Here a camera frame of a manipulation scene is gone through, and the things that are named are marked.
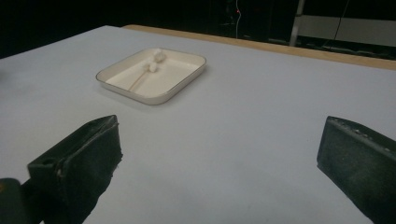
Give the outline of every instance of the table surface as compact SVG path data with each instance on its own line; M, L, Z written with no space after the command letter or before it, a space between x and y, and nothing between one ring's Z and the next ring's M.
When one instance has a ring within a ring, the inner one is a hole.
M162 105L95 75L141 49L202 55ZM115 114L123 159L85 223L371 223L317 168L327 116L396 139L396 72L105 26L0 60L0 177Z

